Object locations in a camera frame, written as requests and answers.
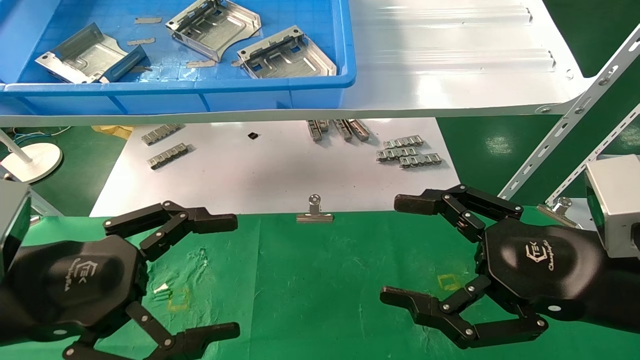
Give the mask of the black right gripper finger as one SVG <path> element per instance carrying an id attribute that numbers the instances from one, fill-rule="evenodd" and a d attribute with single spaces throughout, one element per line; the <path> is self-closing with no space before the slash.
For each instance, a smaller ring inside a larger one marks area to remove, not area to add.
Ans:
<path id="1" fill-rule="evenodd" d="M 506 300 L 499 303 L 517 318 L 475 325 L 462 318 L 462 312 L 483 296 L 494 296 L 495 288 L 489 277 L 479 275 L 445 300 L 439 300 L 425 292 L 385 285 L 380 301 L 408 310 L 414 324 L 439 330 L 460 349 L 530 342 L 548 330 L 548 323 L 530 306 Z"/>
<path id="2" fill-rule="evenodd" d="M 441 215 L 469 242 L 483 240 L 486 224 L 478 217 L 499 222 L 521 219 L 523 207 L 509 200 L 459 184 L 446 190 L 426 189 L 422 194 L 398 194 L 394 210 L 404 214 Z"/>

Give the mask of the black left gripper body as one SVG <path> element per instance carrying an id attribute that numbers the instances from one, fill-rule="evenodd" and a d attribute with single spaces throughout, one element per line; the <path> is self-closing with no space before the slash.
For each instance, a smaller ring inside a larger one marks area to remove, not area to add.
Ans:
<path id="1" fill-rule="evenodd" d="M 119 235 L 21 247 L 10 266 L 10 342 L 106 338 L 130 317 L 149 280 L 139 250 Z"/>

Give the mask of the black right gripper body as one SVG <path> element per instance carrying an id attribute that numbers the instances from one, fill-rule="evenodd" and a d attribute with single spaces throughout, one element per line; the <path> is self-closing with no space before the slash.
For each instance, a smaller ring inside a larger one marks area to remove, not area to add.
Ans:
<path id="1" fill-rule="evenodd" d="M 487 295 L 506 312 L 520 307 L 558 321 L 593 319 L 607 259 L 596 232 L 503 219 L 485 230 L 482 253 Z"/>

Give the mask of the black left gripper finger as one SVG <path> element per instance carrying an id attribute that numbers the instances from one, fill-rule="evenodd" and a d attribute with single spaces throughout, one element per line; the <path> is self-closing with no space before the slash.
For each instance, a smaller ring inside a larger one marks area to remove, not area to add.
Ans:
<path id="1" fill-rule="evenodd" d="M 237 322 L 188 328 L 171 335 L 139 301 L 126 306 L 125 312 L 157 344 L 146 360 L 199 360 L 210 344 L 240 336 Z M 85 332 L 64 350 L 62 357 L 65 360 L 126 360 L 126 357 L 96 350 L 97 341 L 96 333 Z"/>
<path id="2" fill-rule="evenodd" d="M 186 235 L 235 231 L 238 219 L 235 214 L 213 215 L 205 207 L 165 201 L 107 219 L 103 228 L 106 235 L 123 239 L 154 230 L 139 244 L 139 251 L 146 261 L 155 262 Z"/>

